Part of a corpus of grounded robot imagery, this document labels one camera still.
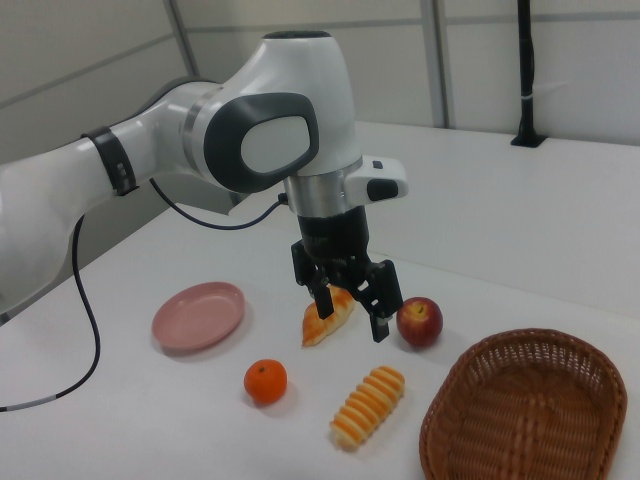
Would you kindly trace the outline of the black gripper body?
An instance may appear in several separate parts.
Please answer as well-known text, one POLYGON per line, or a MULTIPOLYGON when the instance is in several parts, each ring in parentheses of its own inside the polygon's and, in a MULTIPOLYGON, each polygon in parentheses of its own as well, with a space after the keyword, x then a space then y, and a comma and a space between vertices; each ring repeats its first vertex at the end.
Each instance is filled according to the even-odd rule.
POLYGON ((369 230, 363 206, 326 218, 298 216, 304 248, 326 274, 355 274, 357 264, 371 261, 369 230))

